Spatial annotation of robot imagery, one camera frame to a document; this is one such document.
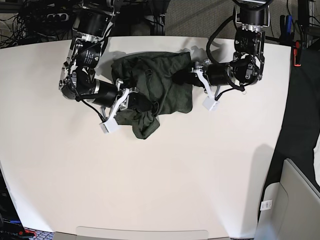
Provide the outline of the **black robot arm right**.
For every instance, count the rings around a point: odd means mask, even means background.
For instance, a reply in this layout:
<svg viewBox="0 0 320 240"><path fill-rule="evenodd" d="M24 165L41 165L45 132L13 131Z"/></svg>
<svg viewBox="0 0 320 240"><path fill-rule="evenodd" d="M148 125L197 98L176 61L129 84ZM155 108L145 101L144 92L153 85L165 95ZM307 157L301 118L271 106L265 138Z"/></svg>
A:
<svg viewBox="0 0 320 240"><path fill-rule="evenodd" d="M62 95L90 108L94 105L119 110L148 112L153 103L135 86L127 87L119 79L115 83L96 78L96 67L107 47L111 30L120 14L121 0L84 0L74 22L73 38L61 69L59 90Z"/></svg>

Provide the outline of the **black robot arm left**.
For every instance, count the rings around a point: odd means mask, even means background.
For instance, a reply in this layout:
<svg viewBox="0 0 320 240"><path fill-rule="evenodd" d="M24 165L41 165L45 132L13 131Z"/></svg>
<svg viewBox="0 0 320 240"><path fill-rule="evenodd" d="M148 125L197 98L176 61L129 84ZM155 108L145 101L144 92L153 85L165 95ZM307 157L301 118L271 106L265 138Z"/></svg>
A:
<svg viewBox="0 0 320 240"><path fill-rule="evenodd" d="M206 44L207 60L192 62L188 67L176 72L172 80L204 87L201 78L210 86L230 86L242 91L262 79L265 57L265 31L270 25L270 0L236 0L232 16L225 20L209 37ZM236 28L234 53L230 62L218 62L211 45L223 28L232 22Z"/></svg>

